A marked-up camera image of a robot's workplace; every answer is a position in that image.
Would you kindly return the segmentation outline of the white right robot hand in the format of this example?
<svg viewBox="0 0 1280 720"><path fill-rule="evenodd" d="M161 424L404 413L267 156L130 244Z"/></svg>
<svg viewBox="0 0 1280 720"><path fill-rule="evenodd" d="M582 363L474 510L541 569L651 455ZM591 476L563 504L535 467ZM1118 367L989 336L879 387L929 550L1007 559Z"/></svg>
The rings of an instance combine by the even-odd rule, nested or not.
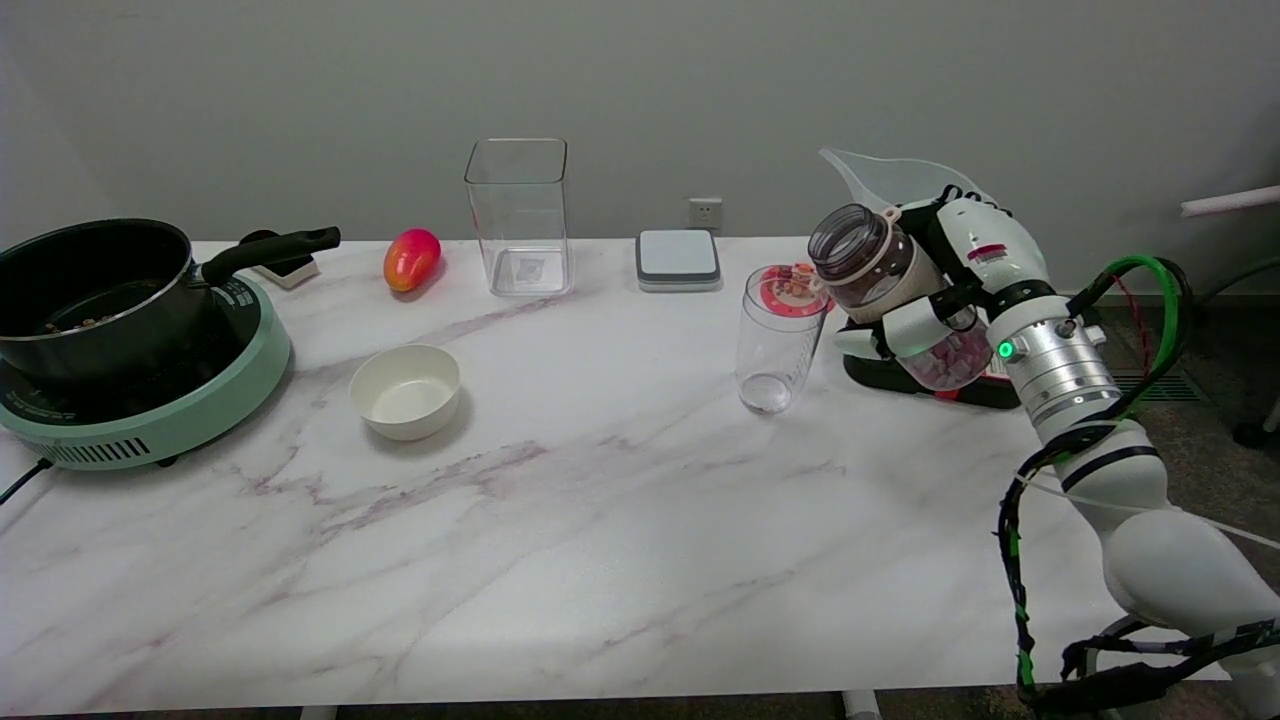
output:
<svg viewBox="0 0 1280 720"><path fill-rule="evenodd" d="M838 332L835 347L867 360L910 357L956 334L955 315L978 307L1002 363L1024 363L1032 350L1020 333L1068 316L1038 243L1019 220L972 199L943 204L934 219L960 263L955 283L887 311L868 329Z"/></svg>

